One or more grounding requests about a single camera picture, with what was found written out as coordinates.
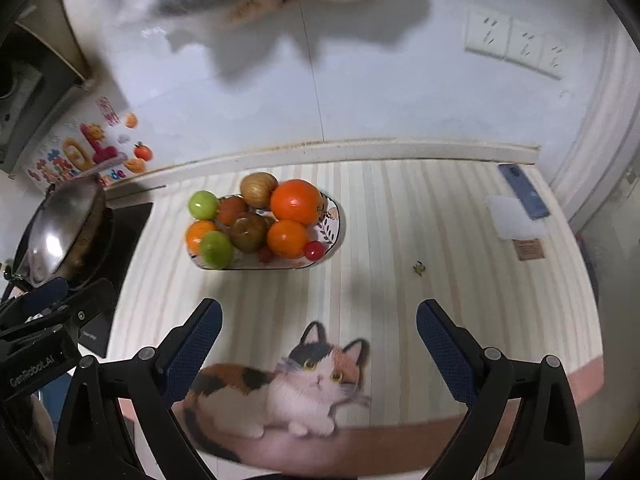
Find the tan mango fruit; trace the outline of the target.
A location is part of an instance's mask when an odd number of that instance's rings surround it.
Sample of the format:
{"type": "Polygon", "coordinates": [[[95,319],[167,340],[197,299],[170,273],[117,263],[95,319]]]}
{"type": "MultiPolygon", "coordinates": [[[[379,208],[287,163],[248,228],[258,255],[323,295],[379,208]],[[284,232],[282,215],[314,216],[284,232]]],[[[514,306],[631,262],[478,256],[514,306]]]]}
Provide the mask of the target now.
{"type": "Polygon", "coordinates": [[[241,181],[240,194],[248,206],[255,209],[268,209],[271,195],[278,186],[279,181],[272,174],[254,172],[241,181]]]}

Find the colourful fruit wall sticker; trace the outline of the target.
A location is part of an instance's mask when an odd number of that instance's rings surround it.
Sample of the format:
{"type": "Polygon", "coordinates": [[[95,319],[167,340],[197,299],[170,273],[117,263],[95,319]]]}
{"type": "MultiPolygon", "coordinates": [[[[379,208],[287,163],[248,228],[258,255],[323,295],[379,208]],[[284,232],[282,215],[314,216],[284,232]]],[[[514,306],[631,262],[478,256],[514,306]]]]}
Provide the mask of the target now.
{"type": "Polygon", "coordinates": [[[102,94],[72,107],[27,157],[24,174],[38,188],[96,174],[104,188],[152,171],[149,125],[125,101],[102,94]]]}

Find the floral oval plate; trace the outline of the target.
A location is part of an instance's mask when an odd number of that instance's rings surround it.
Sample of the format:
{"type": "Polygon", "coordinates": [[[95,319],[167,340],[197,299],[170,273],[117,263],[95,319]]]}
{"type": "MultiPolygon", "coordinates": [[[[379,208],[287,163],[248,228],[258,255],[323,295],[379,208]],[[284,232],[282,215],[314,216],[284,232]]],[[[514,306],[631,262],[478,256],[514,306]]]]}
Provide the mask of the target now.
{"type": "MultiPolygon", "coordinates": [[[[341,225],[340,211],[338,210],[337,203],[335,203],[334,200],[332,200],[332,198],[329,198],[329,196],[326,196],[326,194],[322,193],[321,191],[320,193],[322,195],[323,203],[324,203],[324,209],[323,209],[322,215],[317,224],[315,224],[314,226],[306,226],[306,228],[308,229],[309,242],[311,242],[312,240],[318,240],[319,242],[326,245],[326,253],[323,256],[324,258],[333,248],[336,247],[338,239],[340,238],[342,225],[341,225]]],[[[270,226],[272,226],[274,222],[279,221],[271,212],[270,205],[268,209],[255,209],[248,206],[248,211],[254,212],[255,214],[259,214],[260,216],[262,216],[262,218],[264,218],[267,221],[268,231],[270,229],[270,226]]],[[[222,224],[220,224],[217,221],[217,215],[215,219],[212,221],[216,224],[216,227],[217,227],[216,231],[223,232],[229,237],[230,226],[223,226],[222,224]]],[[[262,244],[262,246],[264,245],[267,245],[267,235],[265,237],[264,244],[262,244]]],[[[228,266],[228,268],[220,269],[220,270],[303,269],[303,268],[308,268],[308,266],[313,266],[314,264],[320,261],[320,260],[316,262],[309,261],[305,257],[305,254],[303,255],[303,257],[300,257],[297,259],[285,259],[285,258],[280,258],[274,255],[274,258],[272,261],[270,261],[270,263],[261,263],[258,261],[257,252],[246,254],[245,252],[240,252],[239,249],[235,248],[234,246],[233,248],[234,248],[234,257],[233,257],[232,263],[230,264],[230,266],[228,266]]],[[[205,270],[215,270],[215,269],[209,268],[204,264],[204,262],[200,257],[200,253],[198,253],[197,255],[191,255],[190,252],[188,251],[188,248],[186,248],[186,252],[188,253],[191,260],[194,262],[194,264],[196,264],[196,266],[198,266],[199,268],[202,268],[205,270]]]]}

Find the small green plum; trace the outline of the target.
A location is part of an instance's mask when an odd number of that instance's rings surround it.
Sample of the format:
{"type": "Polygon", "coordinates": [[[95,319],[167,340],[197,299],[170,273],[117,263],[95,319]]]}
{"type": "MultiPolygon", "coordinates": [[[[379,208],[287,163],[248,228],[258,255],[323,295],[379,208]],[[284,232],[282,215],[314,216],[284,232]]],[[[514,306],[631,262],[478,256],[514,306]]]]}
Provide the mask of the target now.
{"type": "Polygon", "coordinates": [[[196,220],[214,220],[218,212],[220,201],[212,192],[196,191],[190,197],[188,209],[196,220]]]}

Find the large green plum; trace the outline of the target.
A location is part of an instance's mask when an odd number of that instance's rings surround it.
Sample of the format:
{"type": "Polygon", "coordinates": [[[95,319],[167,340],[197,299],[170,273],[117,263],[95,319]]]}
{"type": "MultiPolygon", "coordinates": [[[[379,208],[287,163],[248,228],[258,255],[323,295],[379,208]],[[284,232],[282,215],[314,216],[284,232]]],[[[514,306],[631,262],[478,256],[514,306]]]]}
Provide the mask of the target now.
{"type": "Polygon", "coordinates": [[[234,248],[229,237],[220,231],[206,233],[198,251],[204,264],[215,270],[228,268],[234,257],[234,248]]]}

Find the dark brown tangerine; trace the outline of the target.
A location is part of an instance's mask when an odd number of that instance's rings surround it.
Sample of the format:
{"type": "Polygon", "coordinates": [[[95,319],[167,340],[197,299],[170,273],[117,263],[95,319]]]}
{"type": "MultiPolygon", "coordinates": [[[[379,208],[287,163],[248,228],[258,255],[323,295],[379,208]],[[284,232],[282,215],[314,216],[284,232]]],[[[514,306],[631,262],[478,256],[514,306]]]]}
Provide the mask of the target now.
{"type": "Polygon", "coordinates": [[[240,196],[228,196],[220,201],[217,221],[223,226],[232,226],[239,215],[247,211],[247,203],[240,196]]]}

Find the large orange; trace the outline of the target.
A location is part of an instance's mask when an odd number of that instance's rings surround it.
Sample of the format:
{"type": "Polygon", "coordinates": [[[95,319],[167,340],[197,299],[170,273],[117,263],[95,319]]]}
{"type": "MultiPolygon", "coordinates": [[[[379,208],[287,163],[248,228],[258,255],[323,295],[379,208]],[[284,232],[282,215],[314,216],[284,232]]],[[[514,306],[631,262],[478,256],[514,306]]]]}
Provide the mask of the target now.
{"type": "Polygon", "coordinates": [[[305,180],[284,181],[270,197],[270,210],[278,220],[293,220],[303,226],[317,224],[323,209],[320,191],[305,180]]]}

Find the small brown card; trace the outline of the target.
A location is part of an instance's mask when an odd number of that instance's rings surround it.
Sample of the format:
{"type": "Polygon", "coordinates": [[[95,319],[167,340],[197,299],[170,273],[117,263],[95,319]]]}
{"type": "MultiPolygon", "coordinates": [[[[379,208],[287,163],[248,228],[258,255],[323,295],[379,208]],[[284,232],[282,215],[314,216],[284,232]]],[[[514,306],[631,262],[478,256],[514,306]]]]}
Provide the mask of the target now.
{"type": "Polygon", "coordinates": [[[546,258],[541,240],[514,240],[513,246],[520,261],[532,261],[546,258]]]}

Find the blue smartphone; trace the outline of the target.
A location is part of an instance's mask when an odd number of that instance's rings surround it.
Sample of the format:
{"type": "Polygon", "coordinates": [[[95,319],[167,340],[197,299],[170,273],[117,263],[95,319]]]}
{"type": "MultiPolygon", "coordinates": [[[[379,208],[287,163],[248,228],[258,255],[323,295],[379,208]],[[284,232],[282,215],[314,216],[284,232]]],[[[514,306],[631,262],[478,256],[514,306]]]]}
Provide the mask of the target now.
{"type": "Polygon", "coordinates": [[[512,188],[515,196],[521,202],[529,219],[539,220],[550,216],[547,205],[520,166],[515,164],[500,164],[498,169],[504,177],[504,180],[506,180],[506,183],[512,188]]]}

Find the small green stem scrap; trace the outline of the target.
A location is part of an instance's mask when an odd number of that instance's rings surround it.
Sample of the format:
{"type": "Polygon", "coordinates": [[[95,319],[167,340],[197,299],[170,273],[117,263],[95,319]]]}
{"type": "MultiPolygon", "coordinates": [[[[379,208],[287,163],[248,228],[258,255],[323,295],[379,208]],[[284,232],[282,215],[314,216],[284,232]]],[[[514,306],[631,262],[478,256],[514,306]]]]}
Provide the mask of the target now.
{"type": "Polygon", "coordinates": [[[412,268],[413,268],[413,272],[420,276],[422,276],[426,272],[426,267],[421,261],[417,261],[412,268]]]}

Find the white wall socket panel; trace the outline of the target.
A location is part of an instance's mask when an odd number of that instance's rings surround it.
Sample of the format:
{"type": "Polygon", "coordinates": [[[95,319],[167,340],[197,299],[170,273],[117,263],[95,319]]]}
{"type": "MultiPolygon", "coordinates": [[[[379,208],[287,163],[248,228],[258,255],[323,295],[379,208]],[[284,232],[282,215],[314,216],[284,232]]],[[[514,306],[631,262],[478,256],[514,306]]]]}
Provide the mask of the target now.
{"type": "Polygon", "coordinates": [[[466,8],[463,47],[556,80],[565,74],[568,49],[563,41],[529,22],[482,6],[466,8]]]}

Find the striped cat table mat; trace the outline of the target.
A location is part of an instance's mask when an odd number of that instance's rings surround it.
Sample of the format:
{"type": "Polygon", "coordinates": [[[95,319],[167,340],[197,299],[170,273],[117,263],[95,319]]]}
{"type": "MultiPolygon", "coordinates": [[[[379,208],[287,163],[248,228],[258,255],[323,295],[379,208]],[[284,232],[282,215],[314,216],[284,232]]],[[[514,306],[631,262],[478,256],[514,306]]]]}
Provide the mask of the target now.
{"type": "Polygon", "coordinates": [[[456,402],[416,329],[416,310],[435,299],[484,347],[514,360],[557,356],[582,402],[603,384],[596,300],[563,211],[539,171],[526,174],[546,203],[546,258],[520,261],[500,240],[486,204],[510,186],[490,162],[388,160],[281,166],[280,180],[299,178],[340,206],[337,248],[305,270],[205,271],[189,258],[184,233],[189,197],[236,191],[237,172],[172,180],[151,192],[149,221],[132,257],[107,355],[131,358],[159,344],[205,297],[224,309],[209,353],[213,363],[270,370],[312,321],[329,341],[370,344],[364,369],[368,405],[336,413],[327,438],[269,429],[257,440],[221,436],[246,466],[292,474],[398,474],[431,466],[457,424],[456,402]],[[420,276],[413,265],[421,261],[420,276]]]}

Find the small tangerine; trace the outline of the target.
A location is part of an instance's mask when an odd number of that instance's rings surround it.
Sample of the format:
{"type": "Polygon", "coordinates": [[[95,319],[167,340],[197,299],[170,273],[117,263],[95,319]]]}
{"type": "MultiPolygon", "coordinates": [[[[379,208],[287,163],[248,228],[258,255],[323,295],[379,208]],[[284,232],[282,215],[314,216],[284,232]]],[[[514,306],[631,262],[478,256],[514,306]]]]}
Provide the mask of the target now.
{"type": "Polygon", "coordinates": [[[216,231],[216,224],[212,220],[198,220],[190,224],[186,230],[186,248],[191,255],[197,255],[200,252],[200,244],[203,237],[209,232],[216,231]]]}

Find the white paper napkin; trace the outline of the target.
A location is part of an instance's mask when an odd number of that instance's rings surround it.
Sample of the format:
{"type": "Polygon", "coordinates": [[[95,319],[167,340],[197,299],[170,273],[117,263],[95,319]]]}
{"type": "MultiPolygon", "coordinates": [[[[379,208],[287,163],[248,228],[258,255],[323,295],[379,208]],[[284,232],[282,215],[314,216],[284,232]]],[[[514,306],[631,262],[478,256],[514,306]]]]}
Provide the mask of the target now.
{"type": "Polygon", "coordinates": [[[488,195],[486,204],[500,240],[536,240],[546,235],[544,225],[529,218],[517,198],[488,195]]]}

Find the red green apple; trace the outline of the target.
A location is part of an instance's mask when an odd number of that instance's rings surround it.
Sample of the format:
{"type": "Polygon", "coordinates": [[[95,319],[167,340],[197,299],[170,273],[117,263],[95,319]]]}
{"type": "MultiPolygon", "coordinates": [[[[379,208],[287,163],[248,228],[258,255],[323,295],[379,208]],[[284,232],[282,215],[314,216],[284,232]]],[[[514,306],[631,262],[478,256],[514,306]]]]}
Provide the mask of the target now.
{"type": "Polygon", "coordinates": [[[267,221],[259,214],[247,211],[234,220],[229,229],[229,237],[232,245],[240,252],[251,254],[264,244],[267,231],[267,221]]]}

